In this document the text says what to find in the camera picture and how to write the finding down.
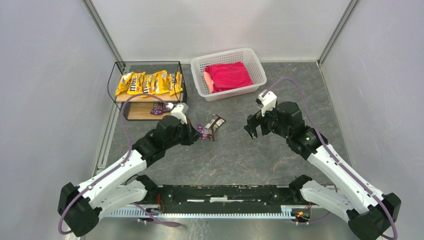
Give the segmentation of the purple candy bag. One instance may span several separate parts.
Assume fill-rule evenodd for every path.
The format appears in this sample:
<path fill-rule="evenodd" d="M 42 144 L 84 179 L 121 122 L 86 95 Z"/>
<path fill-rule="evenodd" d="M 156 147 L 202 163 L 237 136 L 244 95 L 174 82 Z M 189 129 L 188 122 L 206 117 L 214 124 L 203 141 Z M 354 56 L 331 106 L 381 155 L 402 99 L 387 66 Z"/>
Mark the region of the purple candy bag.
<path fill-rule="evenodd" d="M 161 116 L 164 114 L 164 104 L 161 102 L 155 102 L 153 104 L 152 110 L 150 111 L 151 115 Z"/>

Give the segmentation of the pink folded cloth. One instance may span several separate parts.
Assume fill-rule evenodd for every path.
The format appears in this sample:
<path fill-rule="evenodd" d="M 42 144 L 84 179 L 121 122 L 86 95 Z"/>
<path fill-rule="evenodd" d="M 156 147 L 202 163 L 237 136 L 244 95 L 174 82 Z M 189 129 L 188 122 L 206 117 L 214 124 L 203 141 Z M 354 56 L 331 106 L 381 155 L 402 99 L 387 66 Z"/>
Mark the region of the pink folded cloth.
<path fill-rule="evenodd" d="M 207 65 L 204 68 L 203 77 L 209 92 L 212 94 L 254 84 L 247 68 L 241 61 Z"/>

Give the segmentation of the brown candy bag top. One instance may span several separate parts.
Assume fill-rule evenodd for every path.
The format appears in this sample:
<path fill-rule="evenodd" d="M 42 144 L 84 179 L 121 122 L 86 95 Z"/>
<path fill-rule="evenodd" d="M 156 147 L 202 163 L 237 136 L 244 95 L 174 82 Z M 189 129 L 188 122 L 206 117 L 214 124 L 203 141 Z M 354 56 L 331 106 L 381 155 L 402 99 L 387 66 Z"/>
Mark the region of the brown candy bag top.
<path fill-rule="evenodd" d="M 206 129 L 206 133 L 208 134 L 208 139 L 212 142 L 215 141 L 215 135 L 217 130 L 226 122 L 226 120 L 215 114 L 213 118 L 204 126 Z"/>

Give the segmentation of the yellow M&M bag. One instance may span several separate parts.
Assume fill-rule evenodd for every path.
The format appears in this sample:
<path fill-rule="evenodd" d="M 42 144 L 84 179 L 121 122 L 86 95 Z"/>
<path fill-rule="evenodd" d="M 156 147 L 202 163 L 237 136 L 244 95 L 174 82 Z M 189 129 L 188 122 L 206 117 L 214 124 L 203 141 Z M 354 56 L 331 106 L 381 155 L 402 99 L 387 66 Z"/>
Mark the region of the yellow M&M bag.
<path fill-rule="evenodd" d="M 143 81 L 142 81 L 142 93 L 155 95 L 156 94 L 155 84 L 156 84 L 156 75 L 154 73 L 146 74 L 143 77 Z"/>
<path fill-rule="evenodd" d="M 133 72 L 131 76 L 130 85 L 127 89 L 127 94 L 137 95 L 143 92 L 143 80 L 145 72 Z"/>

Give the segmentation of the brown candy bag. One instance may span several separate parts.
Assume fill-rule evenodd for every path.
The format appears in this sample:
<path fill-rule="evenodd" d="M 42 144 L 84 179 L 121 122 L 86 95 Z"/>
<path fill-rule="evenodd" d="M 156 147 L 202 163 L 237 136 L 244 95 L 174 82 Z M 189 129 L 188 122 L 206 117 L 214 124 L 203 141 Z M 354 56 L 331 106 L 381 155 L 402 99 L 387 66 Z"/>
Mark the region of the brown candy bag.
<path fill-rule="evenodd" d="M 210 128 L 207 128 L 203 125 L 197 126 L 197 131 L 200 133 L 199 140 L 210 140 L 215 141 L 214 131 Z"/>
<path fill-rule="evenodd" d="M 206 129 L 206 133 L 208 134 L 208 139 L 212 142 L 215 141 L 215 135 L 217 130 L 226 122 L 226 120 L 215 114 L 213 118 L 204 126 Z"/>

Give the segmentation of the yellow candy bag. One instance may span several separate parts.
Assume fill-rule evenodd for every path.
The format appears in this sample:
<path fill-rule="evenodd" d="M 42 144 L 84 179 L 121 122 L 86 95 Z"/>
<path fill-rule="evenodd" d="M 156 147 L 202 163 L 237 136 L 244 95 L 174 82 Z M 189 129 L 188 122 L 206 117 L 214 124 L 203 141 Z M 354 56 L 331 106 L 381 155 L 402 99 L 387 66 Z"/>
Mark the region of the yellow candy bag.
<path fill-rule="evenodd" d="M 133 74 L 134 72 L 129 72 L 129 73 L 123 74 L 120 77 L 116 91 L 115 91 L 115 96 L 118 96 L 119 94 L 128 90 Z"/>
<path fill-rule="evenodd" d="M 177 71 L 175 73 L 169 73 L 167 75 L 167 87 L 169 90 L 169 95 L 173 96 L 175 94 L 178 94 L 182 92 L 184 89 L 182 87 L 182 74 Z"/>
<path fill-rule="evenodd" d="M 154 93 L 162 95 L 168 92 L 168 72 L 166 70 L 156 72 L 154 74 Z"/>

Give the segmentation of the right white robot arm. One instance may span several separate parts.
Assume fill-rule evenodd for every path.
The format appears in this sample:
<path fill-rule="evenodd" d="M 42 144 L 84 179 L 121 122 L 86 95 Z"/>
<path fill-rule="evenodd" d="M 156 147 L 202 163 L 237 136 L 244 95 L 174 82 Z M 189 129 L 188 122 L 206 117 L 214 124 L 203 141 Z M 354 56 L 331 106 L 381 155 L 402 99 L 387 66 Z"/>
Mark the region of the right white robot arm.
<path fill-rule="evenodd" d="M 326 189 L 311 177 L 301 175 L 289 186 L 305 201 L 318 204 L 344 220 L 360 240 L 376 240 L 394 228 L 402 201 L 395 193 L 383 193 L 360 176 L 338 155 L 328 140 L 305 124 L 295 102 L 282 102 L 249 115 L 244 129 L 252 139 L 276 134 L 289 148 L 318 168 L 341 193 Z"/>

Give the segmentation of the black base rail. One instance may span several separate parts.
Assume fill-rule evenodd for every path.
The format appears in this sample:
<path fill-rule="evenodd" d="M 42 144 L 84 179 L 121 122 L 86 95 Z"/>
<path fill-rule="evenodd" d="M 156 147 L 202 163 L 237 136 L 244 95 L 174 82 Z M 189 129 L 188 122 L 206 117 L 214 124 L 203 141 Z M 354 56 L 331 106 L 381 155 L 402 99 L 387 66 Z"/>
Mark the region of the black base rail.
<path fill-rule="evenodd" d="M 284 185 L 162 185 L 149 188 L 138 204 L 164 214 L 276 214 L 281 206 L 308 202 Z"/>

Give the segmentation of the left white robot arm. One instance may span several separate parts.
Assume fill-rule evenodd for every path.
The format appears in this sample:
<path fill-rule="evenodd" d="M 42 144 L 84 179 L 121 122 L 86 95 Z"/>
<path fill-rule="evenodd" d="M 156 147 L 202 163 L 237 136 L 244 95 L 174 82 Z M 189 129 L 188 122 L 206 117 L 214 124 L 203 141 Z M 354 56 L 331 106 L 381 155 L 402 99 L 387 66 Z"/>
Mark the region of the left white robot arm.
<path fill-rule="evenodd" d="M 141 201 L 147 190 L 141 182 L 121 184 L 163 158 L 172 147 L 193 145 L 201 134 L 189 120 L 165 116 L 115 163 L 77 185 L 68 182 L 59 195 L 57 229 L 61 235 L 82 237 L 109 213 Z"/>

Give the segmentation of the purple brown M&M bag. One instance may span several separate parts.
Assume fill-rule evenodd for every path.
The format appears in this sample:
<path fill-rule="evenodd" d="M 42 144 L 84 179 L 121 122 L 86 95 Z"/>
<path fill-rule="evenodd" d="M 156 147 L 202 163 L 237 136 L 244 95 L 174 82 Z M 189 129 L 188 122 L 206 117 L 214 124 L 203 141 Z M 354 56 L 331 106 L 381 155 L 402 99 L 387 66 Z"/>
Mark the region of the purple brown M&M bag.
<path fill-rule="evenodd" d="M 171 107 L 170 107 L 168 103 L 167 104 L 163 103 L 162 104 L 162 112 L 163 113 L 169 113 L 172 110 L 173 106 L 174 106 L 173 104 L 171 104 Z"/>

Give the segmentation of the white plastic basket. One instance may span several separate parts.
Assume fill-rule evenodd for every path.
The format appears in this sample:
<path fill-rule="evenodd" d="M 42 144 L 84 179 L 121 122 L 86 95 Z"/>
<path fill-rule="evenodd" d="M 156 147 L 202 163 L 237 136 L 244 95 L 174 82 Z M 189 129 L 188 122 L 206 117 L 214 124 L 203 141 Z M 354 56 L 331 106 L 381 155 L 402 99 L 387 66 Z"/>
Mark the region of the white plastic basket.
<path fill-rule="evenodd" d="M 255 92 L 267 82 L 257 54 L 248 47 L 195 57 L 190 66 L 197 92 L 208 102 Z"/>

